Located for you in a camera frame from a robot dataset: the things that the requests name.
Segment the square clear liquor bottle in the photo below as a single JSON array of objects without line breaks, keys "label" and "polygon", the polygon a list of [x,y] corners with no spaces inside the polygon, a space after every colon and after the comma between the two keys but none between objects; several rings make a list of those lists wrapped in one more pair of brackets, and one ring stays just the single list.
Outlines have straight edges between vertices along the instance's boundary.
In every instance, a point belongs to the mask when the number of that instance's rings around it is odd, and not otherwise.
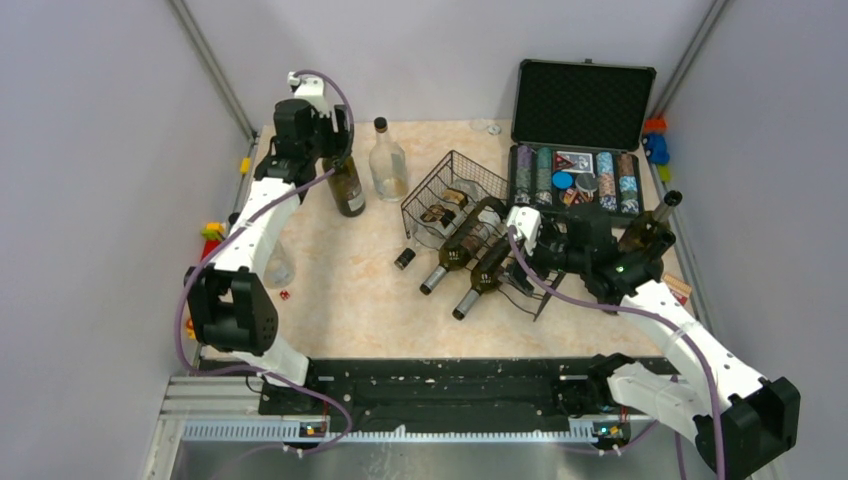
[{"label": "square clear liquor bottle", "polygon": [[413,238],[417,245],[438,249],[464,221],[480,198],[475,182],[457,179],[416,216]]}]

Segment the green wine bottle back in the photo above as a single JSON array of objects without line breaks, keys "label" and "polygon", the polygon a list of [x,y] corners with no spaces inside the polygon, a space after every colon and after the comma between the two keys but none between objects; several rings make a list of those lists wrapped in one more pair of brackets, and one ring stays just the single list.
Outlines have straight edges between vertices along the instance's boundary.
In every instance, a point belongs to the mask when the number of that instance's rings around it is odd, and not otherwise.
[{"label": "green wine bottle back", "polygon": [[353,157],[348,156],[339,166],[335,166],[330,158],[324,158],[321,164],[324,172],[334,169],[327,183],[339,213],[345,217],[362,214],[366,197]]}]

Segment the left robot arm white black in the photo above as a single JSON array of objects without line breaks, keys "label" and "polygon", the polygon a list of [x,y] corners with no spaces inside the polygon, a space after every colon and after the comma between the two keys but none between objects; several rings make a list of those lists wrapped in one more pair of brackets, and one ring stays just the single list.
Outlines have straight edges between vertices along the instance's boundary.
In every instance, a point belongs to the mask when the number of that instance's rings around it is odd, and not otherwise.
[{"label": "left robot arm white black", "polygon": [[310,361],[279,332],[279,315],[263,279],[280,235],[306,192],[321,176],[324,160],[351,150],[350,109],[320,111],[316,101],[276,104],[275,133],[253,169],[246,201],[228,237],[186,274],[184,285],[196,340],[230,353],[272,383],[284,385],[283,401],[297,413],[319,404],[320,386],[307,377]]}]

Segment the green wine bottle front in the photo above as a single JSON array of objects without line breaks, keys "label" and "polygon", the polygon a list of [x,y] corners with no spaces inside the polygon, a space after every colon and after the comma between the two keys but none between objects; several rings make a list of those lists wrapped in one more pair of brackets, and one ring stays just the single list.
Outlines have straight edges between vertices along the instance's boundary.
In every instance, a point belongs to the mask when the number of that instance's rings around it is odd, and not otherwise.
[{"label": "green wine bottle front", "polygon": [[420,292],[430,295],[448,273],[463,269],[495,234],[506,214],[506,205],[499,198],[480,200],[440,247],[438,264],[420,285]]}]

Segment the black wire wine rack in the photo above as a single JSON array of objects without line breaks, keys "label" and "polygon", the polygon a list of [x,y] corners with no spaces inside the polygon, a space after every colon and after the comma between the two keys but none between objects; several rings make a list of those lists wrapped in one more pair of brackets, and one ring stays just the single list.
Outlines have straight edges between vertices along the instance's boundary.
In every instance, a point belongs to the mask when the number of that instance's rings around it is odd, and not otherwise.
[{"label": "black wire wine rack", "polygon": [[[415,239],[413,238],[414,227],[417,223],[416,216],[421,214],[427,206],[442,193],[442,191],[453,183],[457,179],[465,179],[472,182],[475,182],[478,185],[478,192],[480,198],[475,202],[474,206],[470,208],[469,212],[465,215],[465,218],[468,214],[473,210],[473,208],[477,205],[477,203],[485,197],[493,196],[502,200],[506,205],[506,195],[507,195],[507,182],[504,178],[494,173],[490,169],[478,164],[467,156],[459,153],[456,150],[449,151],[443,158],[440,160],[424,177],[424,179],[412,188],[409,195],[402,200],[401,202],[401,216],[402,222],[404,226],[404,231],[408,242],[410,244],[409,248],[417,252],[421,251],[423,253],[432,252],[435,254],[433,265],[431,271],[426,275],[424,279],[422,279],[419,283],[418,290],[422,282],[431,274],[431,272],[435,269],[438,264],[438,249],[428,248],[421,245],[417,245]],[[483,246],[483,248],[477,253],[476,257],[473,258],[463,269],[453,271],[448,273],[444,279],[438,284],[436,289],[444,282],[445,279],[456,276],[458,274],[462,274],[465,278],[463,295],[460,299],[455,302],[455,307],[460,302],[460,300],[464,297],[468,289],[470,288],[470,273],[476,263],[482,258],[484,253],[494,245],[494,243],[503,235],[506,235],[506,220],[507,214],[504,217],[502,223],[498,226],[495,234],[487,241],[487,243]],[[508,256],[508,258],[503,262],[503,274],[500,276],[501,285],[497,290],[492,292],[498,292],[501,294],[505,294],[508,289],[512,289],[516,291],[516,293],[521,294],[515,287],[513,287],[509,283],[509,278],[506,275],[506,270],[512,263],[513,257],[512,254]],[[544,306],[546,305],[549,297],[547,295],[542,294],[538,288],[536,288],[536,294],[532,297],[528,297],[535,302],[535,305],[532,307],[525,306],[521,303],[514,301],[514,299],[510,299],[509,301],[515,306],[519,311],[524,312],[526,314],[532,315],[534,318],[537,318]]]}]

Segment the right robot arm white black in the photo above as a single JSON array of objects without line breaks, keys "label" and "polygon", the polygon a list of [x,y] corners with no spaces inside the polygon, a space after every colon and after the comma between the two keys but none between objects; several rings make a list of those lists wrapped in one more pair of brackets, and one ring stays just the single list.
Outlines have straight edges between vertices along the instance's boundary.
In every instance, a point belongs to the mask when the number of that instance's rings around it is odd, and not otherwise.
[{"label": "right robot arm white black", "polygon": [[586,397],[600,412],[635,409],[689,440],[720,479],[747,479],[797,441],[801,395],[785,377],[769,380],[726,349],[660,281],[649,280],[618,304],[598,304],[558,292],[531,269],[542,217],[521,206],[509,211],[506,238],[527,277],[566,303],[616,312],[659,347],[682,375],[673,382],[622,355],[589,373]]}]

